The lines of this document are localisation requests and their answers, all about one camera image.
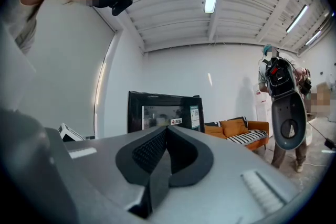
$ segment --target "floor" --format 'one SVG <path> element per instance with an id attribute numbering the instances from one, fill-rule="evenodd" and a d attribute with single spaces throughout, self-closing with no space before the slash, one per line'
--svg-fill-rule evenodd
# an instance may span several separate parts
<path id="1" fill-rule="evenodd" d="M 316 118 L 311 121 L 311 124 L 320 133 L 333 141 L 336 141 L 336 123 L 329 122 L 327 118 Z M 322 150 L 329 151 L 324 145 L 325 139 L 323 136 L 312 128 L 312 141 L 307 149 L 306 161 L 303 165 L 303 172 L 297 173 L 295 171 L 295 150 L 286 152 L 285 160 L 283 161 L 280 171 L 286 175 L 290 180 L 297 185 L 300 191 L 310 184 L 314 184 L 321 179 L 324 172 L 328 169 L 329 163 L 336 153 L 323 153 Z M 265 159 L 268 163 L 271 163 L 273 158 L 273 150 L 275 146 L 275 140 L 273 137 L 269 139 L 269 142 L 265 149 L 259 148 L 255 151 L 260 157 Z"/>

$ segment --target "black monitor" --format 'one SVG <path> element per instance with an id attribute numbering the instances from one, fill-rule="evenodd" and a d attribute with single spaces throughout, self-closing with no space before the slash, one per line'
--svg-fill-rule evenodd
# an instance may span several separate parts
<path id="1" fill-rule="evenodd" d="M 168 125 L 204 133 L 202 98 L 130 91 L 127 122 L 128 133 Z"/>

